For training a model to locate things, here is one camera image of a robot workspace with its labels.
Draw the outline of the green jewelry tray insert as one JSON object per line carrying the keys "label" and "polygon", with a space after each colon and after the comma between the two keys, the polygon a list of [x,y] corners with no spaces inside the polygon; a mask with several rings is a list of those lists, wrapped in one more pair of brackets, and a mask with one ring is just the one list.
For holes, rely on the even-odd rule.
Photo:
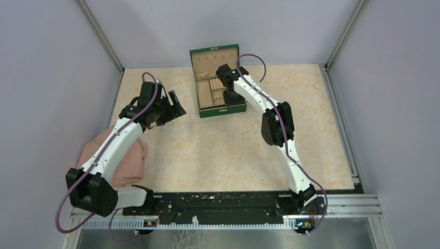
{"label": "green jewelry tray insert", "polygon": [[218,78],[199,80],[196,82],[197,98],[200,109],[224,106],[223,92],[225,87]]}

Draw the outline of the green jewelry box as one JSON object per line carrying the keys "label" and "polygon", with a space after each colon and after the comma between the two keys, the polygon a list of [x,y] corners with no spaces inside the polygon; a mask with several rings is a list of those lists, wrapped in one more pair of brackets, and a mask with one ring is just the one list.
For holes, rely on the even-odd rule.
{"label": "green jewelry box", "polygon": [[218,68],[224,64],[230,68],[235,67],[239,56],[239,45],[192,49],[189,54],[196,84],[199,117],[209,118],[245,112],[246,101],[227,104],[224,96],[226,87],[216,74]]}

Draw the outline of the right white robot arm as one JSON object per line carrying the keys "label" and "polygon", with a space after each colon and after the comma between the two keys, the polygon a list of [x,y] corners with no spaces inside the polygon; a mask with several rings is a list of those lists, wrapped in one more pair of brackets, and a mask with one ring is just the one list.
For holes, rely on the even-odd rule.
{"label": "right white robot arm", "polygon": [[292,207],[299,214],[307,213],[317,198],[317,191],[300,164],[290,104],[272,98],[243,67],[231,69],[224,64],[217,69],[216,75],[226,87],[230,100],[245,100],[261,114],[261,135],[266,144],[276,147],[284,162],[293,197]]}

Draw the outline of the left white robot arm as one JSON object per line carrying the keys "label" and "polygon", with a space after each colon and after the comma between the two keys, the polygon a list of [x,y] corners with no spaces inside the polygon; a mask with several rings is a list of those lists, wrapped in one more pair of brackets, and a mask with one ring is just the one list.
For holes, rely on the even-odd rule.
{"label": "left white robot arm", "polygon": [[102,217],[128,207],[135,207],[144,215],[152,213],[156,201],[149,197],[151,189],[138,185],[117,188],[110,181],[129,148],[146,130],[185,114],[175,91],[166,91],[158,80],[143,82],[140,95],[122,109],[99,149],[81,168],[68,170],[65,178],[70,204]]}

